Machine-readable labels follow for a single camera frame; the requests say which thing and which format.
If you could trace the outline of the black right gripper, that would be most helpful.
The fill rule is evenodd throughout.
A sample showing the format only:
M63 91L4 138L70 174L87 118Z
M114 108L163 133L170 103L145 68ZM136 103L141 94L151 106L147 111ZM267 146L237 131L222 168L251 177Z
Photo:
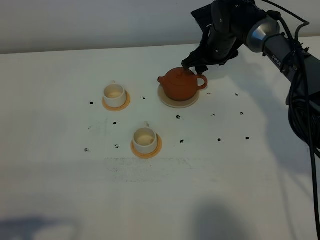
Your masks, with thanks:
M207 66L222 65L236 51L237 41L244 44L250 31L247 0L215 0L210 5L212 23L200 46L181 62L184 70L195 69L197 74L208 70Z

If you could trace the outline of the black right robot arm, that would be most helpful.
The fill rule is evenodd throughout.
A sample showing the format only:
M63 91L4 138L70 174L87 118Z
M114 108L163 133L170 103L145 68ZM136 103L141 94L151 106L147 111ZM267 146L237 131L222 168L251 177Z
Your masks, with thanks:
M192 12L202 30L199 47L182 61L198 74L236 58L241 46L268 57L290 81L288 119L304 142L320 145L320 61L291 34L279 11L253 0L216 0Z

